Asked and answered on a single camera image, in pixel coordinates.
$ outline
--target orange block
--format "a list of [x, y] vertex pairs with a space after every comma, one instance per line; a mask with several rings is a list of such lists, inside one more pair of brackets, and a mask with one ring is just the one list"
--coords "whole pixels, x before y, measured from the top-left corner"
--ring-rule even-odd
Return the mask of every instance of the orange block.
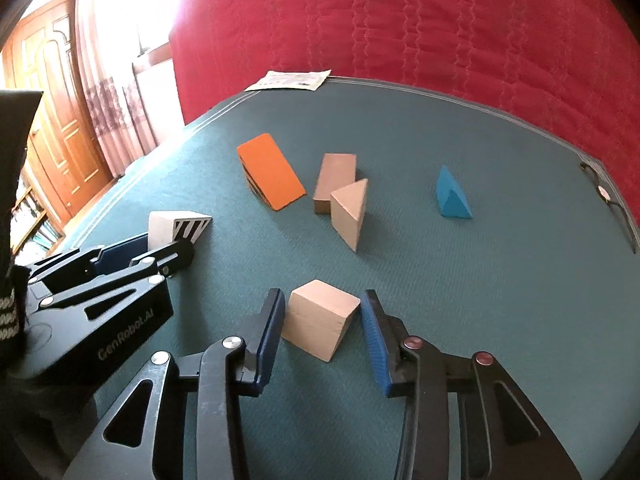
[[274, 211], [303, 196], [306, 191], [269, 134], [238, 146], [247, 182]]

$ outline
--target blue triangular block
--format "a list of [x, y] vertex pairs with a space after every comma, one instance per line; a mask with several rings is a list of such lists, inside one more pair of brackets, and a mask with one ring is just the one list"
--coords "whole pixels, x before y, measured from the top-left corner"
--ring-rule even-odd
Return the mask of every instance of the blue triangular block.
[[436, 183], [436, 196], [442, 216], [473, 218], [465, 193], [446, 166], [440, 170], [440, 176]]

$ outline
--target red backdrop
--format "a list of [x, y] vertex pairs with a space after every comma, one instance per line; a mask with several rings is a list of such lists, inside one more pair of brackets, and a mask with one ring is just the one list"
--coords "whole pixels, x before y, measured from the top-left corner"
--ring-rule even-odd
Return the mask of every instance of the red backdrop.
[[171, 46], [187, 122], [267, 70], [419, 86], [591, 153], [640, 217], [640, 48], [609, 0], [182, 0]]

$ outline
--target wooden door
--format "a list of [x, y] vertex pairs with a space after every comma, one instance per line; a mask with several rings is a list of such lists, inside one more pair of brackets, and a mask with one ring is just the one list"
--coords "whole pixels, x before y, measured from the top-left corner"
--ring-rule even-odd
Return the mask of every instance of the wooden door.
[[111, 179], [78, 77], [74, 6], [75, 0], [54, 0], [36, 10], [18, 23], [2, 54], [7, 86], [44, 91], [28, 160], [63, 222]]

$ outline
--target sheer curtain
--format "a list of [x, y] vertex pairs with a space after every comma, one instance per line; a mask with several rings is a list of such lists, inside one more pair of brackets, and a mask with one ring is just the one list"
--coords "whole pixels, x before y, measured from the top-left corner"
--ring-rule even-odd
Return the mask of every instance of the sheer curtain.
[[82, 89], [98, 142], [114, 176], [158, 142], [132, 69], [140, 40], [136, 0], [76, 0], [76, 48]]

